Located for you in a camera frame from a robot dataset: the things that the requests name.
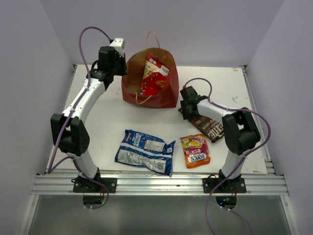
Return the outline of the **blue white snack bag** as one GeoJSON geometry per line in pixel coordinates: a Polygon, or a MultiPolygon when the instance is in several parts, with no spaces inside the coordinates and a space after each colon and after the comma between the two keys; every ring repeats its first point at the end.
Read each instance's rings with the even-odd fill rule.
{"type": "Polygon", "coordinates": [[[146,133],[125,130],[115,161],[171,177],[175,144],[175,141],[166,143],[163,139],[146,133]]]}

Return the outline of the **red paper bag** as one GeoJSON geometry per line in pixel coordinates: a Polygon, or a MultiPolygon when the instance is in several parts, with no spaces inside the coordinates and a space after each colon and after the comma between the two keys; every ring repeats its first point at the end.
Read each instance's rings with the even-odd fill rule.
{"type": "Polygon", "coordinates": [[[122,77],[123,100],[150,108],[175,108],[179,76],[172,54],[160,47],[146,47],[127,62],[122,77]]]}

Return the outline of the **brown kettle chips bag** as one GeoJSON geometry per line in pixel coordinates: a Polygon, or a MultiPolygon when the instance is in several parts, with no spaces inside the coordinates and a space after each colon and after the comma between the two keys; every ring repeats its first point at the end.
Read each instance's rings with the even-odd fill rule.
{"type": "Polygon", "coordinates": [[[216,143],[224,137],[223,126],[209,117],[198,116],[188,122],[193,126],[195,135],[204,135],[211,143],[216,143]]]}

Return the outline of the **red assorted candy bag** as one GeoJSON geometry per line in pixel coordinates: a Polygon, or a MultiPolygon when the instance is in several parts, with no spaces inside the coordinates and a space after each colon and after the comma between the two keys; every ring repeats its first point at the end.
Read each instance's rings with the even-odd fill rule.
{"type": "Polygon", "coordinates": [[[152,73],[142,80],[140,94],[147,96],[159,94],[164,87],[165,81],[166,76],[159,72],[152,73]]]}

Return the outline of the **red white chips bag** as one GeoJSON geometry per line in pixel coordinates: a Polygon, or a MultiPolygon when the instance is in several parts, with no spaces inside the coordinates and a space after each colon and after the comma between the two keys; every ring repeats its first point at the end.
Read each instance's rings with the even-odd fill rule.
{"type": "Polygon", "coordinates": [[[146,56],[143,79],[155,72],[159,72],[163,76],[167,76],[169,73],[169,68],[149,52],[146,56]]]}

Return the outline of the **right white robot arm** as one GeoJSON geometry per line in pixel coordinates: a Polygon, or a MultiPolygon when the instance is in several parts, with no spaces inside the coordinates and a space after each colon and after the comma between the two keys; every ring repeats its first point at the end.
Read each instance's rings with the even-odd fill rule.
{"type": "Polygon", "coordinates": [[[217,178],[207,178],[206,184],[223,192],[231,191],[240,182],[245,153],[260,141],[260,133],[249,109],[227,108],[199,95],[191,86],[183,87],[181,112],[184,119],[204,116],[223,126],[228,154],[217,178]]]}

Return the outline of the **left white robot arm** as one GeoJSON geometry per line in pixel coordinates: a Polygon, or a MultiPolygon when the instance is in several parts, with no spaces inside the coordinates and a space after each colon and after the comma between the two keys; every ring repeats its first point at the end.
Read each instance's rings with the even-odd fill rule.
{"type": "Polygon", "coordinates": [[[88,151],[90,137],[85,122],[114,77],[126,74],[124,47],[121,43],[121,40],[117,40],[109,46],[100,47],[97,67],[87,70],[85,83],[78,95],[61,114],[53,114],[50,119],[54,149],[73,160],[81,177],[86,178],[84,186],[90,192],[99,191],[102,181],[96,177],[98,167],[88,151]]]}

